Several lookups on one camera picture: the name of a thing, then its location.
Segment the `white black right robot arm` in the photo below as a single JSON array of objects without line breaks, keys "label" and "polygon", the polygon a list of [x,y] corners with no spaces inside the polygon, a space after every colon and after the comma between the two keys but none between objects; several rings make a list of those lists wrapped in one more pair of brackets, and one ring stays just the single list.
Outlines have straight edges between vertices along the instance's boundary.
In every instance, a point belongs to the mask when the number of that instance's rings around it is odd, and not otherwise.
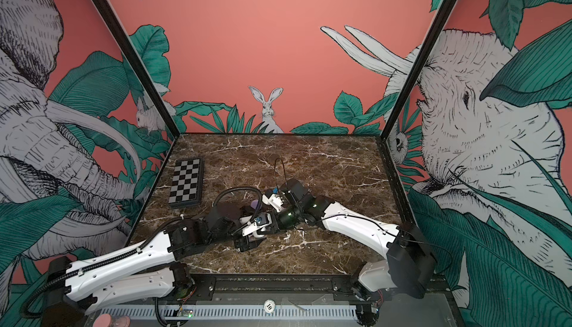
[{"label": "white black right robot arm", "polygon": [[302,183],[289,179],[277,189],[269,189],[259,206],[272,211],[263,218],[257,233],[276,233],[301,223],[339,233],[375,251],[383,259],[366,263],[357,272],[357,286],[369,292],[396,288],[421,299],[435,272],[437,258],[420,228],[411,222],[383,223],[353,212],[324,195],[314,196]]}]

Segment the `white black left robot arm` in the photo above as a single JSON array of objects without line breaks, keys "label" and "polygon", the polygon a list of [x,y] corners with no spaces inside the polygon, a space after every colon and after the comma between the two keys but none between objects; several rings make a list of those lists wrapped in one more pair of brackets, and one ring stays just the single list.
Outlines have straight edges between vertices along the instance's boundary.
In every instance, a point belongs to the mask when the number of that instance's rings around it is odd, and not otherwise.
[{"label": "white black left robot arm", "polygon": [[117,297],[120,285],[158,266],[171,278],[167,290],[172,291],[188,282],[181,259],[226,241],[247,251],[255,246],[255,234],[271,223],[272,215],[259,208],[246,216],[234,205],[215,206],[205,217],[175,218],[147,240],[107,255],[78,261],[58,258],[49,265],[46,283],[21,305],[20,316],[48,325],[50,316],[60,314],[62,326],[67,326],[102,305],[104,297]]}]

